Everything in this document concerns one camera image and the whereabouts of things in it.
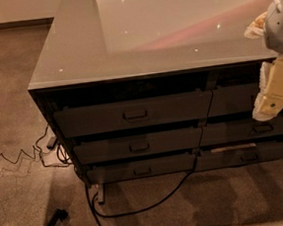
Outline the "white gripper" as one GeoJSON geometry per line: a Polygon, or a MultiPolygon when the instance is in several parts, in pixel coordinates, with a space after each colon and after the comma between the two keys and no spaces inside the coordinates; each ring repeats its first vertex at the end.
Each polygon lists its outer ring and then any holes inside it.
{"type": "MultiPolygon", "coordinates": [[[[266,47],[283,53],[283,0],[273,0],[267,9],[246,28],[244,36],[262,38],[266,47]]],[[[259,70],[259,93],[253,105],[252,117],[259,121],[271,120],[283,110],[283,54],[272,63],[264,61],[259,70]]]]}

